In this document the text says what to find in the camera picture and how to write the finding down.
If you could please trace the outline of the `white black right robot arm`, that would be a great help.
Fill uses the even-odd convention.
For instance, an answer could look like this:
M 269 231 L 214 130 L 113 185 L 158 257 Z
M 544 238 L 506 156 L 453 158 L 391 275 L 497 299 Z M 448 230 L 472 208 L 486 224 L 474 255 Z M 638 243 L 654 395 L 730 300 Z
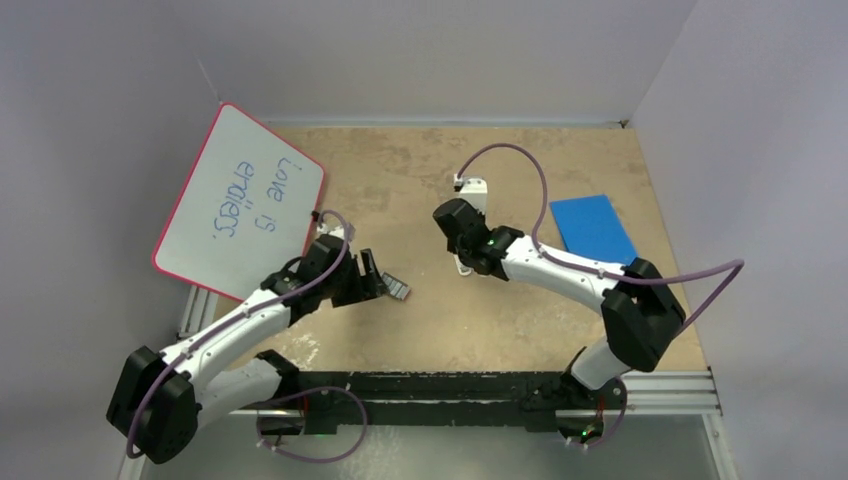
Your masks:
M 518 229 L 488 228 L 484 214 L 460 198 L 438 206 L 433 219 L 448 251 L 474 273 L 541 287 L 601 316 L 603 336 L 575 355 L 561 381 L 573 406 L 588 405 L 624 373 L 654 371 L 683 326 L 684 309 L 649 261 L 623 265 L 545 252 Z

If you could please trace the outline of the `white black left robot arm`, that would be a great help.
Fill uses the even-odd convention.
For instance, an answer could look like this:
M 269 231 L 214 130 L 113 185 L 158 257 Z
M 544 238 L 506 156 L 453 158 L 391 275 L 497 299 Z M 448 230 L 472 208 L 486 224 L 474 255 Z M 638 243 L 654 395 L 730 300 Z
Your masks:
M 325 301 L 342 307 L 387 292 L 371 250 L 352 252 L 344 234 L 324 233 L 220 320 L 159 351 L 147 346 L 133 351 L 106 418 L 124 434 L 129 458 L 162 464 L 181 453 L 200 428 L 246 406 L 305 407 L 314 396 L 340 395 L 361 407 L 342 386 L 303 380 L 297 366 L 272 350 L 240 368 L 230 366 Z

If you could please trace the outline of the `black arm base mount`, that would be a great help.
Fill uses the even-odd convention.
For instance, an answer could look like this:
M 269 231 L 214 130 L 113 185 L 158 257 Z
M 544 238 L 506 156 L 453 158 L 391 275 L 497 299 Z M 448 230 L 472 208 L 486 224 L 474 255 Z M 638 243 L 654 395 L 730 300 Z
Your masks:
M 595 392 L 559 371 L 345 372 L 304 371 L 275 382 L 258 408 L 304 414 L 309 434 L 342 425 L 521 427 L 532 433 L 578 435 L 601 411 L 624 404 L 619 378 Z

